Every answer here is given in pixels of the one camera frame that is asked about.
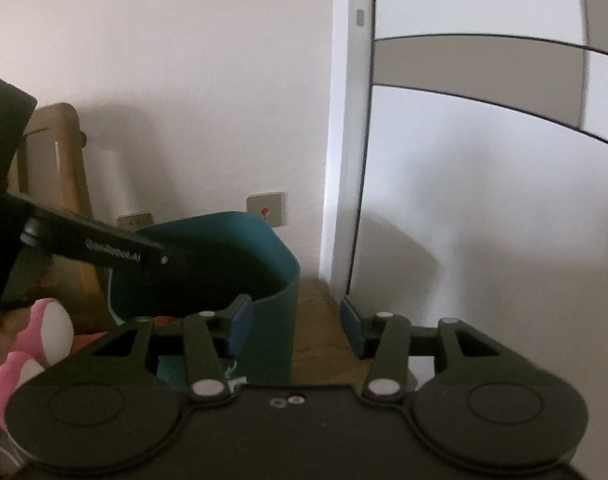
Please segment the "pink white plush toy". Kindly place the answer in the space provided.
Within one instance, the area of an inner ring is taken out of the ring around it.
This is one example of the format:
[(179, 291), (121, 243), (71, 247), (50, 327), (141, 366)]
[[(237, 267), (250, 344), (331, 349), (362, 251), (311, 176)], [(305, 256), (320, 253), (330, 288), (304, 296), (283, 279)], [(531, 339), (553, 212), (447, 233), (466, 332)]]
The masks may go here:
[(37, 300), (28, 312), (27, 326), (0, 364), (0, 432), (6, 429), (6, 408), (19, 386), (106, 334), (76, 335), (68, 311), (52, 298)]

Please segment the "wall socket with red dot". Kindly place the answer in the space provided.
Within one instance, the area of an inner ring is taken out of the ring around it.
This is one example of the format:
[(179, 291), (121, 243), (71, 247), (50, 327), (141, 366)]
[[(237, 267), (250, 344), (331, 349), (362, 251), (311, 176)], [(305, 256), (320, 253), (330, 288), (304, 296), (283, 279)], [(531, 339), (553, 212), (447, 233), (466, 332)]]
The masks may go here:
[(268, 192), (250, 195), (246, 199), (246, 211), (264, 220), (271, 228), (285, 225), (285, 194)]

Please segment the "teal plastic trash bin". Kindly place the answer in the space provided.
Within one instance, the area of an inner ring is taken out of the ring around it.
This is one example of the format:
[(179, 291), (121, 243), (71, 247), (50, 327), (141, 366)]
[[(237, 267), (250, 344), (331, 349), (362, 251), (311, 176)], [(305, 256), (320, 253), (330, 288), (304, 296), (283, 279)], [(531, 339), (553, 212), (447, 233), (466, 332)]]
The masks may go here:
[(179, 252), (178, 266), (159, 272), (115, 269), (109, 310), (118, 324), (136, 316), (185, 318), (252, 300), (241, 351), (223, 361), (230, 385), (284, 385), (291, 379), (299, 264), (261, 218), (228, 211), (155, 224), (141, 235)]

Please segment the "brown wooden nightstand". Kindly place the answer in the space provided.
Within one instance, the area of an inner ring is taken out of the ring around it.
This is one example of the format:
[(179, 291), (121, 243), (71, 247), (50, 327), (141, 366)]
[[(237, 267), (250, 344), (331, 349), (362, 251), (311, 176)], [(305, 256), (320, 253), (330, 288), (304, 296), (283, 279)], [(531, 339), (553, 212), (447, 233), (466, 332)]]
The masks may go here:
[(292, 353), (292, 382), (302, 385), (346, 384), (360, 391), (369, 368), (369, 361), (355, 357), (342, 330), (340, 307), (328, 286), (317, 280), (301, 281)]

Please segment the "white wall outlet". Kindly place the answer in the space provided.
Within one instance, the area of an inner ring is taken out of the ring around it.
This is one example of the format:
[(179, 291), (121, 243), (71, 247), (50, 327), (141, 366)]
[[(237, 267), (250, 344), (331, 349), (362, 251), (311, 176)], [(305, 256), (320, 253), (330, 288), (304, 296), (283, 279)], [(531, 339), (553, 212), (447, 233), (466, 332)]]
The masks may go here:
[(122, 214), (116, 218), (116, 226), (118, 229), (127, 231), (138, 231), (152, 226), (153, 217), (150, 211), (134, 212), (133, 214)]

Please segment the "white wardrobe door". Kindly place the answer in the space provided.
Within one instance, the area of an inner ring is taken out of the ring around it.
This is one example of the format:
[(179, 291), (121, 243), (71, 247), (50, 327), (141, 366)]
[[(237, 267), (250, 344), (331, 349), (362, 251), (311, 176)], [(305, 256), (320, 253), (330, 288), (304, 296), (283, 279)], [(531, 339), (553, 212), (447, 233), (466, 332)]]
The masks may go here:
[(320, 274), (608, 401), (608, 0), (333, 0)]

